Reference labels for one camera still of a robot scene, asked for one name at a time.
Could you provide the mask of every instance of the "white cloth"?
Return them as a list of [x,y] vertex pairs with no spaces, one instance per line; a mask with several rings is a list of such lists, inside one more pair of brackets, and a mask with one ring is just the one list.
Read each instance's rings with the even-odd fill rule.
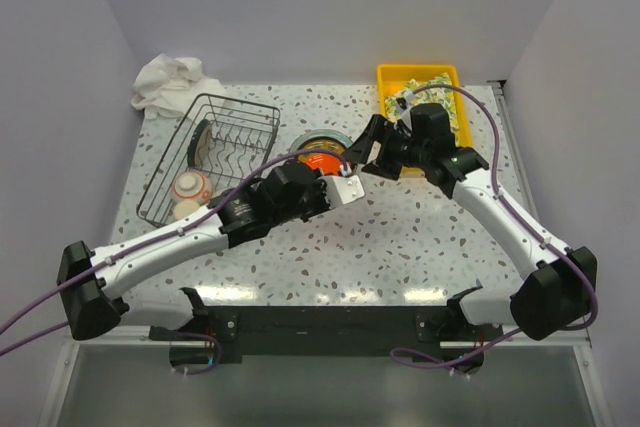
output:
[[198,94],[226,95],[227,91],[216,79],[205,77],[202,61],[194,57],[174,59],[160,54],[138,74],[133,84],[136,92],[131,99],[134,109],[144,109],[145,119],[182,117]]

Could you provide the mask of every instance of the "cloth in yellow bin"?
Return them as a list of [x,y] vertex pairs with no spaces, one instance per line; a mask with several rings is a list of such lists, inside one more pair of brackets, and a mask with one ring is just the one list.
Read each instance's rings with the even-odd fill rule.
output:
[[[448,84],[451,85],[451,77],[446,72],[443,72],[440,75],[436,75],[433,79],[427,82],[418,82],[416,79],[411,79],[404,86],[404,89],[398,91],[396,94],[387,97],[384,100],[384,114],[385,116],[395,122],[402,115],[402,109],[398,106],[398,102],[396,99],[403,98],[409,92],[416,90],[418,87],[422,87],[423,85],[433,85],[433,84]],[[458,113],[456,111],[456,102],[453,99],[453,91],[445,90],[445,89],[432,89],[426,90],[424,92],[420,92],[415,96],[411,105],[420,105],[420,104],[428,104],[428,103],[437,103],[444,107],[444,109],[449,114],[449,123],[451,125],[451,131],[456,136],[456,145],[459,143],[458,139],[458,131],[460,127],[458,126]]]

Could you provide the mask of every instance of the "speckled table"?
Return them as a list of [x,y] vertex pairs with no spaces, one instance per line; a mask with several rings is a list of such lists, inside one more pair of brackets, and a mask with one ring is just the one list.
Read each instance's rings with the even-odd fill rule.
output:
[[[521,201],[520,186],[490,87],[467,87],[496,116],[502,137],[500,180]],[[239,85],[229,96],[281,109],[271,157],[302,133],[334,128],[355,138],[379,111],[378,91],[364,85]],[[486,119],[466,104],[475,148],[487,159],[493,140]],[[145,121],[140,131],[113,242],[152,229],[135,213],[143,186],[169,140],[175,120]],[[131,291],[170,300],[195,287],[209,304],[443,304],[477,283],[519,282],[509,258],[480,224],[424,179],[391,182],[361,176],[367,196],[338,211],[273,229],[264,239],[185,262]]]

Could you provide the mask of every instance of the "dish rack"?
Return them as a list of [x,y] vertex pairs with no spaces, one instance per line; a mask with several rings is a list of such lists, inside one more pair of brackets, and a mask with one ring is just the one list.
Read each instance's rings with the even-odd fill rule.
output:
[[[203,120],[211,125],[211,139],[199,158],[200,165],[190,167],[187,151]],[[198,95],[175,128],[144,189],[136,207],[138,217],[154,227],[173,222],[171,186],[187,170],[205,173],[213,182],[215,194],[235,187],[267,160],[279,125],[280,110],[276,107],[220,95]]]

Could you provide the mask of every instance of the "yellow tray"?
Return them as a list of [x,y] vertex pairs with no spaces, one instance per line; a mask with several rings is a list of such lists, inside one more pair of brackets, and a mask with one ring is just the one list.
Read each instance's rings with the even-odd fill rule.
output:
[[[427,82],[436,75],[446,72],[451,77],[453,85],[460,86],[458,71],[453,65],[446,64],[380,64],[378,65],[378,90],[380,91],[380,111],[385,114],[384,99],[402,90],[411,79]],[[462,94],[453,93],[458,117],[458,141],[460,147],[473,147],[471,128],[464,108]]]

